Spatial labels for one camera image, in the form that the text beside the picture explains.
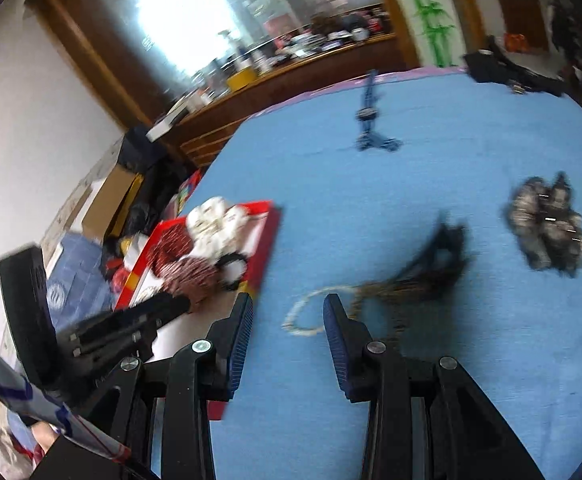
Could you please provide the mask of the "person left hand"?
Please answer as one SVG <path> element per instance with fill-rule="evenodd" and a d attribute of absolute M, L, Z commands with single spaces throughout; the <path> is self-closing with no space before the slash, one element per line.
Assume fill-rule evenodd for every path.
<path fill-rule="evenodd" d="M 58 432 L 48 422 L 36 422 L 30 427 L 33 437 L 44 453 L 56 442 L 59 437 Z"/>

